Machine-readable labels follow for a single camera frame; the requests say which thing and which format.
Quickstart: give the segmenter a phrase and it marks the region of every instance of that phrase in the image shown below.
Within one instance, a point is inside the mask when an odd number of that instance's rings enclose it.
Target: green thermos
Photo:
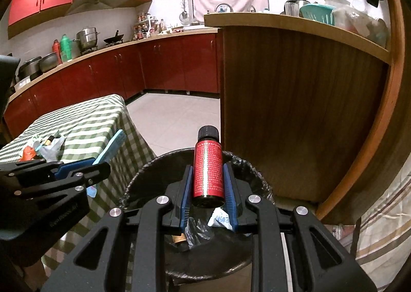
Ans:
[[[67,35],[63,34],[60,42],[61,60],[67,62],[71,60],[71,40]]]

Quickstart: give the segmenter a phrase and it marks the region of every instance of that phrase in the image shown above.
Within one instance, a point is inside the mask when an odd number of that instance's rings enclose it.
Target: green basket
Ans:
[[[300,11],[304,18],[334,26],[333,9],[335,9],[333,6],[325,4],[306,4]]]

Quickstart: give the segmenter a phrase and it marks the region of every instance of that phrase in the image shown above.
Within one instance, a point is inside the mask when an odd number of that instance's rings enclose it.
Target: black bottle cap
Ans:
[[[199,130],[199,141],[204,139],[214,139],[220,142],[220,135],[217,128],[211,125],[206,125]]]

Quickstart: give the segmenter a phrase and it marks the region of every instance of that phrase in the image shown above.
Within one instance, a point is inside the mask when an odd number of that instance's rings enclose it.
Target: striped fabric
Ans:
[[[357,262],[383,291],[411,253],[411,155],[361,218]]]
[[[124,130],[127,139],[110,162],[111,175],[99,183],[97,196],[88,198],[89,214],[43,256],[47,275],[107,211],[118,205],[129,181],[155,154],[136,130],[122,97],[118,95],[92,99],[43,115],[0,150],[0,163],[16,161],[19,151],[34,134],[44,138],[59,130],[66,137],[58,156],[60,161],[96,158],[119,129]]]

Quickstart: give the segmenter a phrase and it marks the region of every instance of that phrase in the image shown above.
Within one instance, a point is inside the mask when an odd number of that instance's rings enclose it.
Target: metal screw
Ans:
[[[167,196],[160,196],[157,198],[157,203],[159,204],[167,204],[169,202],[169,198]]]
[[[299,215],[307,215],[308,213],[308,209],[304,206],[297,207],[296,211]]]
[[[112,208],[110,210],[110,215],[112,217],[118,217],[121,214],[121,210],[118,207]]]
[[[254,203],[254,204],[257,204],[257,203],[261,202],[261,198],[260,198],[259,195],[250,195],[250,196],[248,197],[248,200],[249,200],[251,203]]]

